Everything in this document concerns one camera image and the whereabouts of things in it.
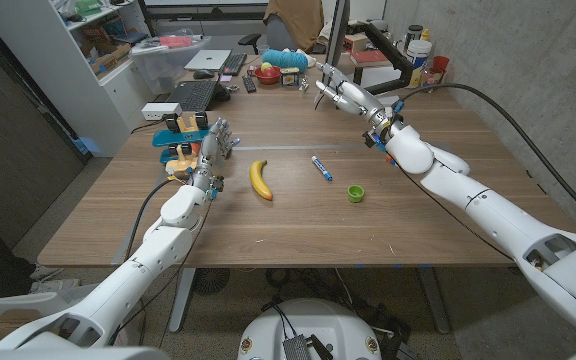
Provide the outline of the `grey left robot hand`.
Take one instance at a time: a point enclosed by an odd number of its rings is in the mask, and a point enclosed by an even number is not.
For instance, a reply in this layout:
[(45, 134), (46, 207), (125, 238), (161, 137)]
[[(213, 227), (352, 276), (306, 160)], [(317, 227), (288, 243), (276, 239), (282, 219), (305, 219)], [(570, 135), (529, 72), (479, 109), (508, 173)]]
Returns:
[(222, 165), (229, 158), (232, 149), (240, 142), (239, 138), (231, 140), (231, 135), (229, 123), (223, 118), (219, 118), (209, 129), (202, 140), (195, 170), (190, 175), (190, 185), (210, 195), (223, 191)]

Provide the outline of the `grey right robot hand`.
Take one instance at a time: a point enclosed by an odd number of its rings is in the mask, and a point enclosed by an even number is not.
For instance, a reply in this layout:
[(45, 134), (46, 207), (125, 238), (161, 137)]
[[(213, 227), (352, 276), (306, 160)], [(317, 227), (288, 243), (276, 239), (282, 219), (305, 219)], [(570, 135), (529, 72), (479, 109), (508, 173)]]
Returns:
[(376, 132), (391, 126), (391, 121), (385, 112), (385, 107), (368, 91), (349, 80), (339, 69), (328, 63), (315, 63), (329, 85), (316, 82), (318, 90), (330, 98), (342, 111), (362, 116)]

